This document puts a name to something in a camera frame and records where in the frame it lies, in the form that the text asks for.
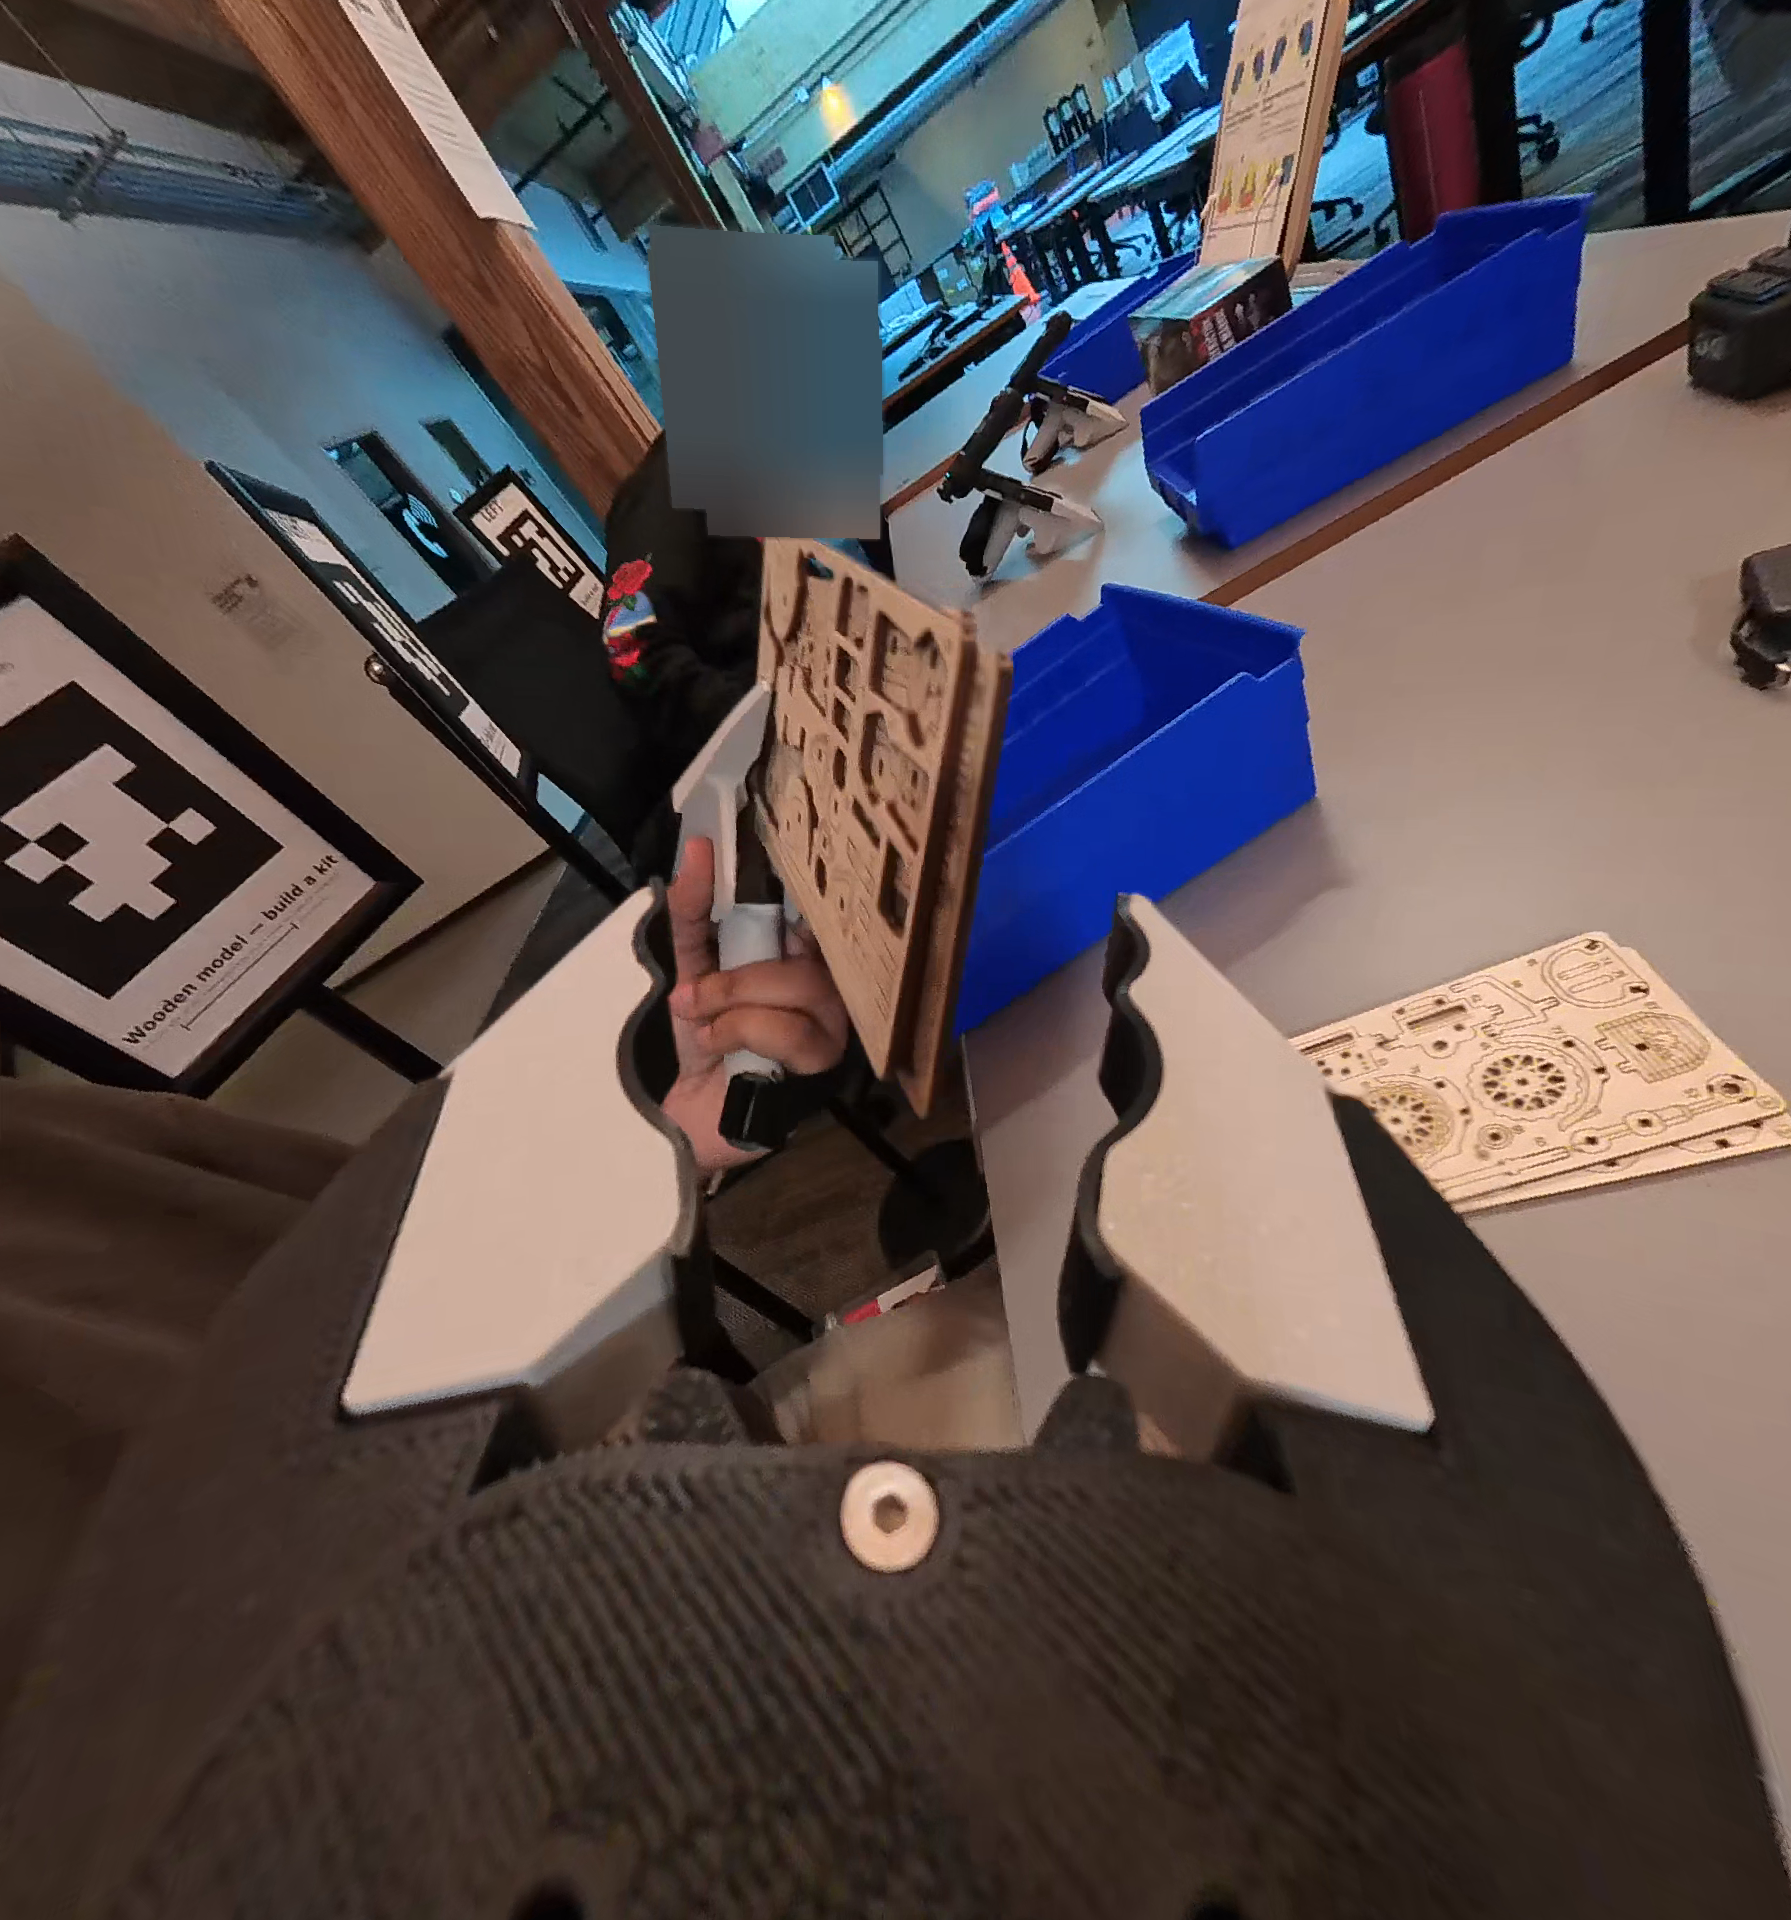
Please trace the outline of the blue plastic bin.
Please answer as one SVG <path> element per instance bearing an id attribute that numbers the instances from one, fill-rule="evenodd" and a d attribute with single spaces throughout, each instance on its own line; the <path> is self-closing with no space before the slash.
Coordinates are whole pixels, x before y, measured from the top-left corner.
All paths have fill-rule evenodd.
<path id="1" fill-rule="evenodd" d="M 1240 547 L 1561 369 L 1589 206 L 1448 212 L 1151 397 L 1153 490 Z"/>
<path id="2" fill-rule="evenodd" d="M 1301 638 L 1107 583 L 1011 653 L 955 1038 L 1314 799 Z"/>
<path id="3" fill-rule="evenodd" d="M 1143 274 L 1092 281 L 1059 301 L 1048 317 L 1069 316 L 1072 323 L 1042 374 L 1110 401 L 1135 391 L 1143 366 L 1129 317 L 1193 266 L 1193 252 L 1176 252 Z"/>

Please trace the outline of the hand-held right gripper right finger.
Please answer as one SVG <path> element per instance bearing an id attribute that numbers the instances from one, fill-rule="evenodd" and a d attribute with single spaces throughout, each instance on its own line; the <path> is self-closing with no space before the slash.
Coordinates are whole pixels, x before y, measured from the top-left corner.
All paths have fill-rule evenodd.
<path id="1" fill-rule="evenodd" d="M 1183 1460 L 1265 1406 L 1428 1433 L 1429 1388 L 1324 1079 L 1143 894 L 1102 950 L 1098 1082 L 1058 1282 L 1074 1374 Z"/>

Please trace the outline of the red cylinder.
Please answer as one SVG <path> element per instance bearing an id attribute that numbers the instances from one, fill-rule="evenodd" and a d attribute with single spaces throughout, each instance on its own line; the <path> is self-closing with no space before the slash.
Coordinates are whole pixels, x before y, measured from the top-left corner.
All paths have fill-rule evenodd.
<path id="1" fill-rule="evenodd" d="M 1416 241 L 1443 214 L 1484 202 L 1472 79 L 1458 25 L 1409 39 L 1381 63 L 1380 108 L 1402 239 Z"/>

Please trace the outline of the framed marker sign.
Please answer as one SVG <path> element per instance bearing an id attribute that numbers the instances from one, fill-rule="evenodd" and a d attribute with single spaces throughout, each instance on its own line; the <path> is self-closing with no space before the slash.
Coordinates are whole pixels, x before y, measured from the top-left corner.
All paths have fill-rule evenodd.
<path id="1" fill-rule="evenodd" d="M 0 1040 L 205 1096 L 418 886 L 38 547 L 0 541 Z"/>
<path id="2" fill-rule="evenodd" d="M 452 511 L 498 563 L 527 559 L 582 613 L 601 620 L 606 578 L 522 468 L 491 474 Z"/>
<path id="3" fill-rule="evenodd" d="M 313 504 L 218 460 L 204 467 L 359 636 L 367 677 L 503 803 L 536 828 L 544 826 L 551 816 L 538 803 L 532 761 L 467 693 Z"/>

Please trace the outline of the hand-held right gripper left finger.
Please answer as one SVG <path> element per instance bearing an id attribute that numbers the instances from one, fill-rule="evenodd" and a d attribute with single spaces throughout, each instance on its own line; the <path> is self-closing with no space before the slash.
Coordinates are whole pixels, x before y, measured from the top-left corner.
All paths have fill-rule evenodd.
<path id="1" fill-rule="evenodd" d="M 339 1409 L 522 1407 L 554 1448 L 601 1442 L 679 1359 L 699 1239 L 688 1140 L 632 1042 L 671 1038 L 642 886 L 444 1075 Z"/>

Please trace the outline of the white paper notice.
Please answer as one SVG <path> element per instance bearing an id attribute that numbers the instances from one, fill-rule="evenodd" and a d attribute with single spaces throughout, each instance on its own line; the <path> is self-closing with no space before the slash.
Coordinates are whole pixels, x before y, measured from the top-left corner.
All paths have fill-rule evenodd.
<path id="1" fill-rule="evenodd" d="M 535 231 L 513 184 L 423 50 L 399 1 L 339 1 L 456 194 L 480 221 Z"/>

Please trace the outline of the spare hand-held gripper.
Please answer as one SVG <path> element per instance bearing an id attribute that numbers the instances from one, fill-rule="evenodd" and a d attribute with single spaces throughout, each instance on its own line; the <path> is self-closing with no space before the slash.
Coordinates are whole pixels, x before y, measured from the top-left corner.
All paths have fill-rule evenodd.
<path id="1" fill-rule="evenodd" d="M 936 497 L 953 504 L 968 493 L 983 493 L 982 475 L 988 470 L 990 455 L 1021 425 L 1031 428 L 1028 450 L 1021 453 L 1021 465 L 1030 475 L 1050 467 L 1061 452 L 1084 452 L 1127 430 L 1127 418 L 1113 401 L 1050 371 L 1050 361 L 1066 346 L 1072 329 L 1074 316 L 1066 311 L 1054 314 L 1042 323 L 1034 346 L 1028 347 L 980 424 L 946 467 Z"/>
<path id="2" fill-rule="evenodd" d="M 968 479 L 975 507 L 957 542 L 957 557 L 970 578 L 990 578 L 1021 541 L 1028 559 L 1055 559 L 1101 533 L 1101 517 L 1031 482 L 990 467 Z"/>

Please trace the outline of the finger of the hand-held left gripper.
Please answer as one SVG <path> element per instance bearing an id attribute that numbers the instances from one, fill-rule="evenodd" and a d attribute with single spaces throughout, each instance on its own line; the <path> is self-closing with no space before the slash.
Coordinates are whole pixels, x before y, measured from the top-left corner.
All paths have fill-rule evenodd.
<path id="1" fill-rule="evenodd" d="M 761 785 L 769 742 L 771 692 L 754 681 L 671 793 L 677 812 L 673 875 L 681 875 L 689 843 L 709 846 L 716 920 L 775 920 L 780 914 L 780 879 L 763 843 Z"/>

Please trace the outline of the wooden instruction board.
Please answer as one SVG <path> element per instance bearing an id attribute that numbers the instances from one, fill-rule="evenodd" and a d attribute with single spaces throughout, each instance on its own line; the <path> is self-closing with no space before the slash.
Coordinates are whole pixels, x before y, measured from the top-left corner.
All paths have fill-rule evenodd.
<path id="1" fill-rule="evenodd" d="M 1219 83 L 1198 266 L 1297 266 L 1336 95 L 1346 1 L 1242 1 Z"/>

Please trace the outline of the dark printed box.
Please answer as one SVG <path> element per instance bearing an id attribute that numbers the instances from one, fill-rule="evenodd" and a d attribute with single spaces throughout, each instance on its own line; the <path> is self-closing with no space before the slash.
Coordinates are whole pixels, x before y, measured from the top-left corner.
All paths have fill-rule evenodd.
<path id="1" fill-rule="evenodd" d="M 1192 266 L 1127 319 L 1153 397 L 1192 378 L 1261 329 L 1291 314 L 1278 255 Z"/>

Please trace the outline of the person's left hand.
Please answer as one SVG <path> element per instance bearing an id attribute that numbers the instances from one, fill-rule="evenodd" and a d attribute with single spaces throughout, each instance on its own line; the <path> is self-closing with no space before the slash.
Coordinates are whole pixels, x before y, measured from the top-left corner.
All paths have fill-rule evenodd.
<path id="1" fill-rule="evenodd" d="M 724 1056 L 757 1053 L 791 1075 L 820 1075 L 842 1062 L 849 1040 L 847 1012 L 810 937 L 790 934 L 780 958 L 732 967 L 717 955 L 713 894 L 713 843 L 691 836 L 681 843 L 665 888 L 677 1079 L 663 1113 L 689 1141 L 705 1184 L 758 1159 L 758 1149 L 732 1145 L 721 1131 Z"/>

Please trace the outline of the wooden puzzle sheet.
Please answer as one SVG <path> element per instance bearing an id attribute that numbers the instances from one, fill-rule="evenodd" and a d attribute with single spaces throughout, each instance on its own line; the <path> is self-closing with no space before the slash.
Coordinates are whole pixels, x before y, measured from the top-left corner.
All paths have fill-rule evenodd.
<path id="1" fill-rule="evenodd" d="M 1586 1148 L 1619 1151 L 1628 1135 L 1697 1135 L 1750 1096 L 1787 1103 L 1605 931 L 1388 998 L 1291 1047 L 1426 1177 L 1533 1171 Z"/>
<path id="2" fill-rule="evenodd" d="M 912 1017 L 924 871 L 968 673 L 953 613 L 820 541 L 763 541 L 763 843 L 884 1082 Z"/>
<path id="3" fill-rule="evenodd" d="M 1689 1173 L 1729 1160 L 1791 1148 L 1791 1108 L 1778 1094 L 1750 1096 L 1746 1108 L 1725 1115 L 1724 1124 L 1683 1140 L 1619 1140 L 1619 1151 L 1586 1148 L 1545 1163 L 1533 1171 L 1455 1173 L 1429 1171 L 1437 1187 L 1458 1212 L 1495 1212 L 1540 1198 L 1554 1198 L 1594 1187 L 1617 1187 L 1639 1177 Z"/>
<path id="4" fill-rule="evenodd" d="M 928 913 L 922 920 L 912 1017 L 902 1056 L 890 1067 L 908 1111 L 920 1119 L 929 1115 L 946 1082 L 1011 684 L 1010 657 L 980 639 L 970 612 L 953 613 L 952 636 L 966 666 L 966 682 L 941 782 L 941 846 L 924 871 Z"/>

